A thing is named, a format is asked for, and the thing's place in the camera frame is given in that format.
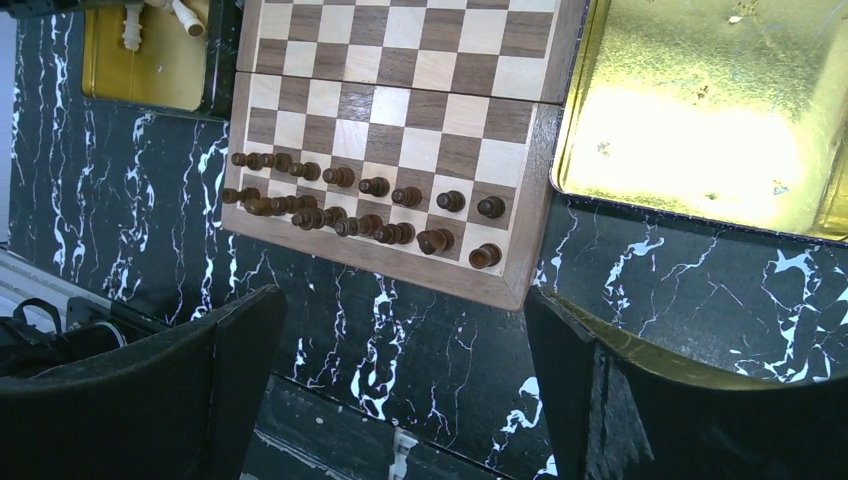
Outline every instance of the dark wooden chess piece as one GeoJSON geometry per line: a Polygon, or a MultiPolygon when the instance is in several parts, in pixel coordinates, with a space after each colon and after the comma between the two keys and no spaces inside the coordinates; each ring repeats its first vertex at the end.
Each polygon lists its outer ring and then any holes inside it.
{"type": "Polygon", "coordinates": [[[506,204],[500,197],[486,197],[477,203],[477,213],[488,218],[498,218],[506,212],[506,204]]]}
{"type": "Polygon", "coordinates": [[[465,196],[456,190],[440,193],[436,197],[436,205],[449,212],[458,212],[465,208],[465,196]]]}
{"type": "Polygon", "coordinates": [[[389,181],[383,177],[366,178],[359,181],[359,191],[366,195],[385,197],[389,193],[389,181]]]}
{"type": "Polygon", "coordinates": [[[398,223],[397,225],[389,223],[374,231],[374,240],[380,243],[388,243],[389,245],[396,243],[406,245],[413,238],[415,238],[415,227],[406,222],[398,223]]]}
{"type": "Polygon", "coordinates": [[[310,182],[314,182],[321,176],[321,167],[319,167],[317,163],[313,162],[294,162],[289,165],[289,174],[293,177],[303,177],[310,182]]]}
{"type": "Polygon", "coordinates": [[[404,187],[392,192],[392,202],[404,207],[416,207],[421,203],[421,190],[417,187],[404,187]]]}
{"type": "Polygon", "coordinates": [[[353,181],[356,180],[356,174],[348,167],[328,168],[324,170],[323,177],[328,184],[342,188],[353,185],[353,181]]]}
{"type": "Polygon", "coordinates": [[[241,191],[236,190],[235,188],[225,188],[221,191],[221,201],[227,204],[244,202],[245,200],[250,199],[259,200],[259,197],[261,196],[262,195],[259,193],[259,190],[253,187],[247,187],[241,191]]]}
{"type": "Polygon", "coordinates": [[[501,249],[494,243],[480,245],[468,254],[468,263],[477,270],[493,267],[500,261],[501,249]]]}
{"type": "Polygon", "coordinates": [[[446,228],[425,230],[415,238],[418,240],[418,248],[424,255],[444,252],[453,247],[453,233],[446,228]]]}

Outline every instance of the gold metal tray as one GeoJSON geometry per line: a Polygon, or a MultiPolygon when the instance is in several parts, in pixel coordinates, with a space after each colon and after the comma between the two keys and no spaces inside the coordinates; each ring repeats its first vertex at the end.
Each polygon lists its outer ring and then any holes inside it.
{"type": "MultiPolygon", "coordinates": [[[[209,0],[186,0],[204,25],[209,0]]],[[[193,111],[201,102],[206,70],[206,36],[190,37],[177,17],[145,6],[141,48],[124,48],[123,7],[85,13],[83,94],[193,111]]]]}
{"type": "Polygon", "coordinates": [[[848,238],[848,2],[597,0],[584,32],[556,188],[848,238]]]}

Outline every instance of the marble table surface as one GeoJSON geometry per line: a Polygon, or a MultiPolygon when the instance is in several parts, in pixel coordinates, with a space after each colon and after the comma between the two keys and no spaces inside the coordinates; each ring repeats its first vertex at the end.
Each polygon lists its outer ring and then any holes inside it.
{"type": "MultiPolygon", "coordinates": [[[[228,125],[86,99],[82,37],[81,15],[19,24],[15,253],[171,323],[275,283],[278,374],[501,475],[554,474],[520,313],[221,230],[228,125]]],[[[549,218],[536,283],[600,318],[743,375],[846,370],[848,251],[561,195],[549,218]]]]}

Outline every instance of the chess pawn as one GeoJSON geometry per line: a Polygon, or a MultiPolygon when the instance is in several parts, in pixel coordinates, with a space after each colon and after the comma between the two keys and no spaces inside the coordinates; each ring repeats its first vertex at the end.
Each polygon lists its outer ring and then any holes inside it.
{"type": "Polygon", "coordinates": [[[426,230],[419,233],[415,238],[418,240],[418,248],[424,255],[444,252],[453,247],[453,233],[446,228],[426,230]]]}
{"type": "Polygon", "coordinates": [[[347,188],[353,185],[353,181],[356,180],[356,174],[348,167],[328,168],[324,170],[323,178],[330,185],[347,188]]]}
{"type": "Polygon", "coordinates": [[[389,181],[383,177],[366,178],[360,180],[359,191],[366,195],[385,197],[389,193],[389,181]]]}
{"type": "Polygon", "coordinates": [[[392,202],[404,207],[415,207],[421,203],[421,190],[416,187],[395,189],[392,192],[392,202]]]}
{"type": "Polygon", "coordinates": [[[305,180],[314,182],[321,176],[321,167],[319,167],[317,163],[313,162],[294,162],[289,165],[289,174],[293,177],[303,177],[305,180]]]}
{"type": "Polygon", "coordinates": [[[465,196],[456,190],[440,193],[436,197],[436,205],[449,212],[458,212],[465,208],[465,196]]]}
{"type": "Polygon", "coordinates": [[[480,245],[468,254],[468,263],[477,270],[493,267],[500,261],[501,249],[494,243],[480,245]]]}
{"type": "Polygon", "coordinates": [[[259,190],[253,187],[247,187],[244,190],[236,190],[234,188],[225,188],[221,191],[221,201],[226,204],[244,202],[245,200],[259,200],[261,194],[259,190]]]}
{"type": "Polygon", "coordinates": [[[374,240],[377,240],[380,243],[387,243],[389,245],[394,245],[396,243],[406,245],[411,242],[414,237],[415,227],[406,222],[398,223],[397,225],[389,223],[374,231],[374,240]]]}

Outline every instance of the gold tin box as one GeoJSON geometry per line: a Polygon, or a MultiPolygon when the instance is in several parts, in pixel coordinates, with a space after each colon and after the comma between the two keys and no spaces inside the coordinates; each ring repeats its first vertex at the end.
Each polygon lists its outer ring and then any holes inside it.
{"type": "Polygon", "coordinates": [[[848,2],[595,0],[564,193],[848,239],[848,2]]]}

